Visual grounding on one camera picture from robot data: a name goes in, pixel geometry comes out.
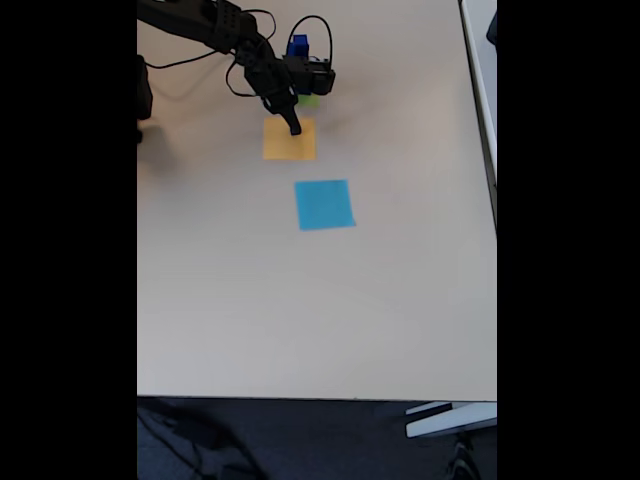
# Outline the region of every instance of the blue paper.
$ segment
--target blue paper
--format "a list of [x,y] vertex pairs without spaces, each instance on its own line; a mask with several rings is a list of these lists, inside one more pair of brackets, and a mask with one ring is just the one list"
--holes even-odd
[[346,180],[296,182],[300,230],[354,227]]

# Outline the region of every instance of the yellow square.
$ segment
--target yellow square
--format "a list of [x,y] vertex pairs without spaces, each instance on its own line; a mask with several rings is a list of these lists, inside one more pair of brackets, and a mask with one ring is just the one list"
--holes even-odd
[[264,119],[265,160],[315,160],[316,124],[313,118],[299,118],[302,133],[291,136],[289,125],[279,115]]

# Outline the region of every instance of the table surface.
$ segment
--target table surface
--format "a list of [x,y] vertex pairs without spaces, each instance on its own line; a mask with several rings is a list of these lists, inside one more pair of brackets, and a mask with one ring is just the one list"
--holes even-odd
[[[333,92],[298,109],[317,159],[263,160],[269,114],[227,90],[230,56],[150,70],[138,394],[496,400],[497,242],[457,2],[237,4],[274,13],[279,53],[297,19],[329,21]],[[327,56],[320,22],[298,33]],[[138,22],[150,63],[206,51]],[[356,227],[300,231],[294,183],[332,179]]]

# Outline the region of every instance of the blue cube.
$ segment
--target blue cube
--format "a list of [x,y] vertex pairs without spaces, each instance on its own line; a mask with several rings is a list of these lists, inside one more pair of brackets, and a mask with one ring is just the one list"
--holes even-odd
[[287,55],[295,57],[309,57],[309,42],[306,35],[294,35],[293,42],[287,47]]

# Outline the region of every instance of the cable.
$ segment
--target cable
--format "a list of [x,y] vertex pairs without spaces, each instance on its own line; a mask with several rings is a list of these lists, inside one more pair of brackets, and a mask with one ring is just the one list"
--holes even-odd
[[289,38],[287,39],[287,46],[285,48],[285,52],[289,50],[289,43],[291,42],[291,38],[293,37],[293,34],[296,31],[296,28],[298,28],[298,26],[302,22],[304,22],[305,20],[309,20],[310,18],[317,18],[322,23],[324,23],[325,27],[327,27],[327,33],[329,34],[329,67],[331,67],[331,65],[333,65],[333,36],[331,35],[331,27],[329,26],[327,21],[324,18],[322,18],[320,15],[307,15],[306,17],[302,17],[300,20],[298,20],[298,23],[296,23],[291,29],[291,33],[289,34]]
[[[267,10],[262,10],[260,8],[252,8],[249,10],[243,10],[243,12],[247,12],[247,13],[266,13],[267,15],[269,15],[271,17],[271,20],[273,20],[273,32],[271,32],[271,34],[264,38],[262,40],[262,42],[260,42],[258,44],[258,46],[256,47],[256,51],[260,51],[260,48],[262,48],[262,45],[264,45],[266,42],[269,41],[269,39],[271,37],[273,37],[276,34],[276,17],[273,16],[273,13],[267,11]],[[259,97],[260,95],[257,95],[255,93],[241,93],[241,92],[236,92],[233,87],[231,86],[231,84],[229,83],[229,74],[231,73],[231,70],[233,69],[233,67],[235,67],[238,63],[235,61],[235,59],[233,60],[233,62],[231,62],[231,65],[229,65],[229,69],[227,70],[227,73],[225,75],[225,82],[227,82],[227,87],[229,87],[229,90],[231,91],[231,93],[233,93],[236,97],[242,97],[242,98],[255,98],[255,97]]]
[[269,12],[268,10],[262,10],[261,8],[252,8],[249,10],[243,10],[242,13],[266,13],[271,17],[271,20],[273,20],[273,32],[271,32],[271,35],[269,35],[266,38],[266,41],[269,41],[271,37],[273,37],[276,34],[276,17],[273,16],[273,13]]
[[168,63],[167,65],[151,65],[148,62],[144,62],[147,67],[155,68],[156,70],[163,70],[165,68],[176,67],[178,65],[184,65],[185,63],[195,62],[196,60],[200,60],[201,58],[206,58],[209,55],[213,55],[217,53],[217,50],[212,50],[209,53],[205,53],[204,55],[200,55],[199,57],[189,58],[187,60],[180,60],[179,62]]
[[182,463],[184,463],[187,467],[192,469],[195,473],[197,473],[201,477],[204,476],[201,469],[198,468],[198,466],[193,465],[189,460],[184,458],[175,448],[173,448],[173,446],[169,442],[167,442],[164,438],[162,438],[157,432],[152,430],[151,427],[149,427],[149,425],[147,424],[147,422],[143,420],[143,418],[140,416],[139,413],[137,413],[137,415],[138,415],[138,420],[140,420],[140,423],[142,423],[142,426],[147,430],[147,432],[151,434],[153,438],[155,438],[160,443],[162,443],[171,453],[173,453]]

